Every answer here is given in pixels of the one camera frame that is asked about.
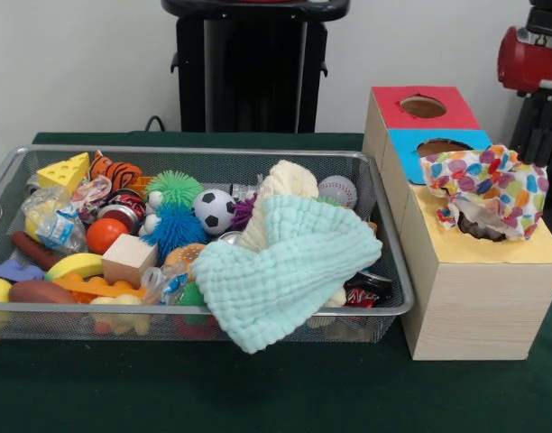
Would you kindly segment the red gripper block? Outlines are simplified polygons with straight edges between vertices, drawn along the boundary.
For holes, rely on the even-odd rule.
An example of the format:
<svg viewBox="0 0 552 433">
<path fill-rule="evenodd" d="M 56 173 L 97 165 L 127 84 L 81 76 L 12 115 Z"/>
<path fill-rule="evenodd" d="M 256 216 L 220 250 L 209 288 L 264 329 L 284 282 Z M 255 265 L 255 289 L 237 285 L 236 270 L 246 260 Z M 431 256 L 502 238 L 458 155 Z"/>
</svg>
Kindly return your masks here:
<svg viewBox="0 0 552 433">
<path fill-rule="evenodd" d="M 499 48 L 497 77 L 505 88 L 519 92 L 552 90 L 552 36 L 529 32 L 525 27 L 510 27 Z M 552 154 L 552 93 L 547 95 L 544 107 L 540 96 L 533 94 L 526 99 L 523 109 L 522 160 L 536 160 L 541 120 L 540 164 L 548 165 Z"/>
</svg>

